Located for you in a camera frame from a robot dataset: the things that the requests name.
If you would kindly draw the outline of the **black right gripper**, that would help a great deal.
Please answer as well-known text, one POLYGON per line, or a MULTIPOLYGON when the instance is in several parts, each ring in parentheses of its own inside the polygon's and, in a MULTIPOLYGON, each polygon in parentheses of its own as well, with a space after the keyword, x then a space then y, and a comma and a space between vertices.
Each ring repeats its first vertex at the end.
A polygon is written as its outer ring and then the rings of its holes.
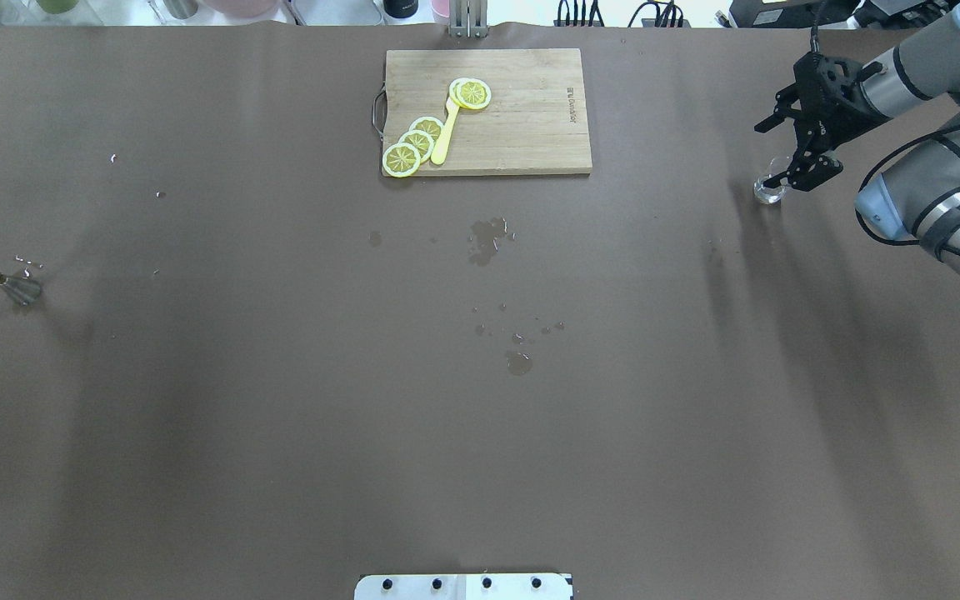
POLYGON ((774 95, 768 117, 754 125, 755 133, 769 133, 786 119, 793 120, 796 151, 778 178, 790 188, 810 193, 843 173, 843 163, 830 151, 890 119, 866 98, 863 84, 885 73, 878 61, 861 64, 851 58, 808 51, 793 64, 795 83, 774 95))

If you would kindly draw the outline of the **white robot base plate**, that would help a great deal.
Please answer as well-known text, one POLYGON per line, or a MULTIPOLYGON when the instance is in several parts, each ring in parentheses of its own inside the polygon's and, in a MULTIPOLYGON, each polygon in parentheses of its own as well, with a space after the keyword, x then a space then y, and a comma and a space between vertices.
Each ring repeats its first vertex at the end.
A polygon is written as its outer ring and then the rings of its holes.
POLYGON ((570 574, 480 572, 371 574, 359 578, 354 599, 575 599, 570 574))

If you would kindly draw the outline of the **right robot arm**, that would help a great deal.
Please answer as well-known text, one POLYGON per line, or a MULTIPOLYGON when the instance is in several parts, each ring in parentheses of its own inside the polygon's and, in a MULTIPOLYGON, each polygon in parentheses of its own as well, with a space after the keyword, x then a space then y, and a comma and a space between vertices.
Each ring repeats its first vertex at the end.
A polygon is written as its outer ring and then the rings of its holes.
POLYGON ((900 144, 870 168, 858 187, 858 226, 875 242, 915 247, 960 277, 960 2, 880 56, 860 63, 829 56, 810 27, 810 46, 777 91, 768 133, 792 122, 796 147, 784 168, 758 176, 758 200, 810 191, 843 171, 839 147, 936 98, 957 114, 938 129, 900 144))

